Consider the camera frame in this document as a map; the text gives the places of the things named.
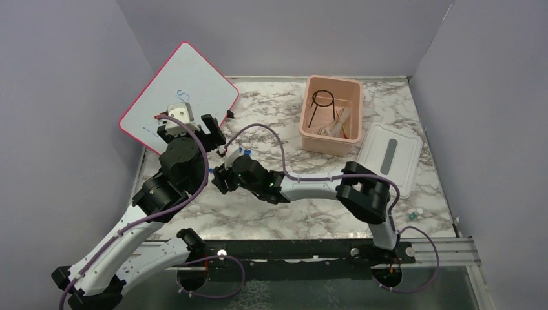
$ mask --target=gray wall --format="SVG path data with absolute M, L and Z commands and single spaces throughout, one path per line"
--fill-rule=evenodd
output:
M 151 74 L 114 0 L 1 2 L 2 309 L 55 309 L 50 273 L 122 214 L 140 146 L 117 120 Z
M 453 0 L 117 0 L 153 70 L 190 41 L 228 75 L 411 75 Z
M 497 309 L 545 309 L 548 2 L 457 0 L 411 90 Z

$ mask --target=black wire stand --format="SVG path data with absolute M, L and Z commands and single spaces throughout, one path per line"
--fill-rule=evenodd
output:
M 320 92 L 328 93 L 331 96 L 331 102 L 326 105 L 321 105 L 320 103 L 317 103 L 316 97 L 318 96 L 318 93 Z M 335 96 L 333 96 L 333 94 L 329 90 L 320 89 L 315 91 L 312 94 L 312 104 L 310 105 L 310 107 L 312 108 L 312 105 L 314 104 L 316 104 L 316 107 L 314 108 L 314 113 L 312 113 L 312 118 L 310 119 L 310 122 L 308 123 L 308 128 L 310 128 L 310 125 L 312 125 L 312 120 L 314 119 L 314 116 L 316 115 L 316 110 L 318 110 L 318 107 L 325 108 L 325 107 L 329 107 L 330 105 L 333 106 L 333 120 L 334 121 L 336 120 L 335 119 Z

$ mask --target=whiteboard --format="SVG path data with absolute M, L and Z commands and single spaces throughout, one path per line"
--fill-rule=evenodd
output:
M 120 129 L 160 154 L 167 144 L 156 133 L 161 122 L 154 117 L 168 105 L 190 103 L 195 123 L 207 132 L 200 117 L 211 114 L 222 123 L 238 96 L 238 89 L 226 77 L 190 43 L 183 42 L 120 118 Z

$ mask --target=white marble surface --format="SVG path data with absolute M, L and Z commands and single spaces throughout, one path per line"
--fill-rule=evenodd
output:
M 358 146 L 345 157 L 303 151 L 298 124 L 304 95 L 304 80 L 255 82 L 235 81 L 240 98 L 233 107 L 235 119 L 227 119 L 222 130 L 227 140 L 250 123 L 271 126 L 281 137 L 290 172 L 340 170 L 355 160 Z M 405 81 L 364 82 L 364 135 L 372 121 L 380 121 L 414 132 L 423 140 L 415 185 L 410 197 L 399 201 L 393 215 L 397 227 L 415 225 L 433 237 L 455 237 L 449 209 L 437 176 L 430 149 Z M 280 149 L 270 132 L 253 128 L 237 143 L 251 149 L 251 156 L 267 169 L 281 170 Z M 222 163 L 209 154 L 211 167 Z M 139 186 L 158 171 L 158 156 L 146 152 Z M 410 220 L 408 215 L 422 208 L 424 214 Z M 292 239 L 292 238 L 370 238 L 365 223 L 356 220 L 338 201 L 299 200 L 270 205 L 244 189 L 222 195 L 211 185 L 185 209 L 164 225 L 152 239 L 169 239 L 184 227 L 193 228 L 203 239 Z M 422 237 L 407 230 L 404 237 Z

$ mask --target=storage bin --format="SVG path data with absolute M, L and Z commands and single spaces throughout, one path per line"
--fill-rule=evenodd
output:
M 318 92 L 315 95 L 315 102 L 318 105 L 312 98 L 315 92 Z M 348 139 L 343 137 L 342 130 L 336 137 L 318 134 L 322 124 L 328 126 L 334 122 L 333 107 L 329 105 L 332 101 L 335 105 L 335 115 L 343 108 L 350 109 L 350 117 L 344 122 Z M 362 102 L 362 83 L 337 77 L 310 76 L 306 82 L 299 124 L 302 149 L 335 156 L 347 154 L 352 146 L 361 141 Z

